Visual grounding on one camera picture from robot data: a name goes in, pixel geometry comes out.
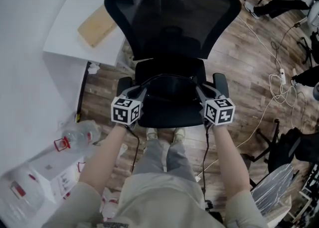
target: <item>black pants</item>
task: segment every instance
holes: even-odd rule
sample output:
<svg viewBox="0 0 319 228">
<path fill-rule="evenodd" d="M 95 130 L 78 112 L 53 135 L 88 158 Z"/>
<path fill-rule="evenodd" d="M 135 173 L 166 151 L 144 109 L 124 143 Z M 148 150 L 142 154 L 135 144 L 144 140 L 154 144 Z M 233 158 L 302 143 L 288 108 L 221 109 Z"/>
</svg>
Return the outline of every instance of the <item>black pants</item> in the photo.
<svg viewBox="0 0 319 228">
<path fill-rule="evenodd" d="M 272 0 L 264 6 L 254 7 L 254 13 L 257 16 L 269 14 L 273 18 L 291 9 L 309 9 L 309 7 L 301 0 Z"/>
<path fill-rule="evenodd" d="M 293 80 L 304 86 L 314 87 L 319 82 L 319 65 L 293 76 Z"/>
</svg>

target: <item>wooden floor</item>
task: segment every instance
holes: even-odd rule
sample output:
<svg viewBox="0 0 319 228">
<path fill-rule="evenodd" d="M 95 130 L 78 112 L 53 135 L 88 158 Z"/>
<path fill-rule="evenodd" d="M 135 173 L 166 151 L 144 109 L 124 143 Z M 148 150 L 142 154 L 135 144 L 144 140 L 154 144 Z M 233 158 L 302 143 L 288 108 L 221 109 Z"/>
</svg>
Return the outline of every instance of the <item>wooden floor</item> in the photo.
<svg viewBox="0 0 319 228">
<path fill-rule="evenodd" d="M 258 0 L 248 1 L 251 3 L 258 2 Z M 256 20 L 244 7 L 242 7 L 239 16 L 258 34 L 261 41 L 273 53 L 275 51 L 272 49 L 270 42 L 274 41 L 278 45 L 284 33 L 301 18 L 297 11 L 292 11 L 275 19 L 265 16 Z M 290 30 L 278 54 L 278 59 L 286 72 L 287 84 L 284 87 L 285 90 L 290 85 L 292 69 L 296 68 L 297 72 L 301 73 L 307 68 L 302 64 L 305 54 L 296 44 L 296 41 L 301 36 L 303 36 L 303 33 L 299 28 Z M 277 74 L 275 59 L 259 43 L 247 26 L 239 18 L 236 18 L 219 37 L 208 60 L 204 61 L 204 63 L 208 81 L 212 81 L 212 74 L 216 72 L 224 73 L 227 77 L 230 98 L 236 105 L 234 122 L 228 128 L 235 145 L 238 146 L 253 133 L 266 105 L 272 98 L 269 91 L 269 75 Z M 82 119 L 94 119 L 102 125 L 104 134 L 108 134 L 113 126 L 110 122 L 110 104 L 116 94 L 118 79 L 127 75 L 133 76 L 124 70 L 101 65 L 101 69 L 96 75 L 89 75 L 87 78 L 82 104 Z M 273 83 L 273 91 L 276 93 L 279 91 L 279 81 L 274 79 Z M 292 108 L 287 104 L 278 104 L 272 101 L 259 126 L 269 138 L 273 134 L 273 120 L 275 118 L 280 120 L 281 133 L 285 133 L 292 128 L 292 124 L 295 127 L 302 128 L 304 133 L 314 132 L 318 118 L 318 103 L 313 100 L 310 88 L 297 86 L 297 91 L 303 91 L 307 100 L 302 124 L 301 116 L 305 105 L 302 95 L 298 95 L 292 121 Z M 289 95 L 288 102 L 293 104 L 294 98 L 294 94 Z M 138 158 L 140 158 L 143 153 L 143 143 L 146 140 L 145 129 L 136 126 L 135 133 L 141 139 L 138 151 Z M 189 127 L 186 129 L 186 133 L 184 143 L 186 154 L 194 171 L 198 173 L 201 171 L 202 159 L 206 148 L 204 128 L 203 126 Z M 172 140 L 172 130 L 160 130 L 159 136 L 164 140 Z M 112 179 L 108 183 L 108 187 L 112 190 L 121 190 L 124 180 L 131 174 L 130 169 L 137 140 L 128 135 L 125 143 L 128 145 L 128 150 L 118 161 L 114 168 Z M 265 148 L 265 143 L 253 135 L 250 140 L 239 147 L 239 151 L 256 156 Z M 214 138 L 211 134 L 206 164 L 208 165 L 216 159 L 217 153 Z M 308 163 L 297 160 L 293 161 L 293 166 L 295 170 L 300 170 L 300 175 L 289 188 L 285 197 L 289 194 L 292 197 L 296 195 L 309 168 Z M 255 182 L 260 181 L 267 173 L 267 165 L 263 160 L 253 163 L 249 170 L 249 174 Z M 209 167 L 206 174 L 206 198 L 212 200 L 217 209 L 223 209 L 225 195 L 218 162 Z"/>
</svg>

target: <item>white table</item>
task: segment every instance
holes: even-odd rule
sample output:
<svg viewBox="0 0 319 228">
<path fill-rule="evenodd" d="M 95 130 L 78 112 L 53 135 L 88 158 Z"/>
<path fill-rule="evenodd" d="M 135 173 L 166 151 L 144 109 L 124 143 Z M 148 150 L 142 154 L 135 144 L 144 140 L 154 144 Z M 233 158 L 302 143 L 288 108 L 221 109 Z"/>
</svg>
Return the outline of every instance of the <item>white table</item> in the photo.
<svg viewBox="0 0 319 228">
<path fill-rule="evenodd" d="M 102 4 L 104 0 L 66 0 L 50 30 L 43 50 L 71 56 L 95 63 L 130 69 L 122 53 L 125 40 L 123 32 L 116 27 L 95 48 L 80 36 L 78 27 Z"/>
</svg>

